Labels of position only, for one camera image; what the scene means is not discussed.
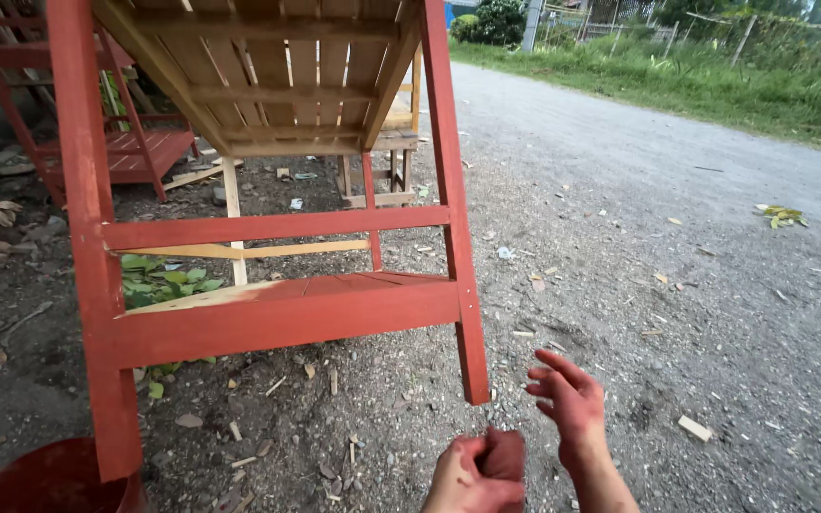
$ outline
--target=tree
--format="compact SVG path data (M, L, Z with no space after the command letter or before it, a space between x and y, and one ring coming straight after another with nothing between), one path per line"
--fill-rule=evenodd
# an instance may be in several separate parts
M488 45L519 45L525 36L525 15L518 0L482 0L472 39Z

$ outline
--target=wooden fence post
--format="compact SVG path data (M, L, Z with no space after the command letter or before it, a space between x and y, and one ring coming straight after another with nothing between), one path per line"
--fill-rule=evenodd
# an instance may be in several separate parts
M759 15L753 15L753 18L750 19L750 24L746 26L746 32L744 32L744 38L740 40L740 44L737 46L737 51L734 52L734 58L731 59L731 67L736 66L737 59L740 58L740 52L742 52L743 49L744 49L744 45L746 44L746 40L750 36L750 31L753 30L753 24L755 23L756 18L759 18Z
M617 36L613 38L613 46L610 47L610 57L613 56L613 50L617 49L617 42L620 40L620 34L623 33L623 26L620 25L620 28L617 28Z
M670 31L670 39L667 40L667 48L664 50L664 58L667 58L667 54L670 53L670 45L673 44L673 39L677 36L678 29L679 21L673 26L673 30Z

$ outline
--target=green plant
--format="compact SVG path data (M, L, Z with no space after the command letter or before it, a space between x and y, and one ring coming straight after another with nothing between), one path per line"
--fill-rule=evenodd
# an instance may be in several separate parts
M195 292L209 292L223 284L222 279L206 279L208 273L204 269L163 270L165 262L162 257L122 256L122 293L126 308L137 309Z
M519 0L482 0L477 6L472 40L496 46L514 46L525 36L525 15Z
M480 21L474 15L463 15L451 20L451 27L449 33L453 38L462 42L473 41L473 31L477 28L477 22Z

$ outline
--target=right hand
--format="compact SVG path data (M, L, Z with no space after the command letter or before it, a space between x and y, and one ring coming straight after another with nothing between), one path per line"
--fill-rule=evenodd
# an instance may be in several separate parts
M610 458L604 435L604 390L578 366L551 351L537 350L547 367L528 371L525 391L552 402L538 401L537 408L556 423L559 462L569 473L580 472Z

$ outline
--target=red painted wooden stand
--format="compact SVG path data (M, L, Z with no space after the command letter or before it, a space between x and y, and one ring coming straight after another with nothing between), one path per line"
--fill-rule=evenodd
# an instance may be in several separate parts
M131 375L142 365L454 323L465 398L489 400L441 0L419 1L440 204L376 208L370 154L363 152L363 210L146 223L113 217L90 8L90 0L48 3L62 155L75 170L66 174L68 212L104 480L127 476L142 462ZM417 44L410 43L413 51ZM444 230L448 276L382 270L380 230L437 226ZM128 312L123 307L117 251L359 231L370 232L372 272L230 286Z

